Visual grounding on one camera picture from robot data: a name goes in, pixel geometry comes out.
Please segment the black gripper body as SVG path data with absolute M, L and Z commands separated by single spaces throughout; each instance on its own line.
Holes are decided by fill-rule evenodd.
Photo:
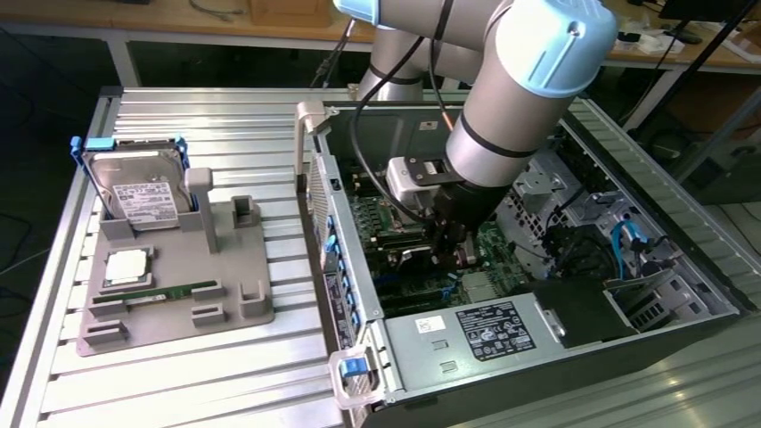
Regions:
M 434 215 L 444 236 L 474 233 L 505 195 L 505 186 L 482 187 L 468 181 L 441 185 L 434 196 Z

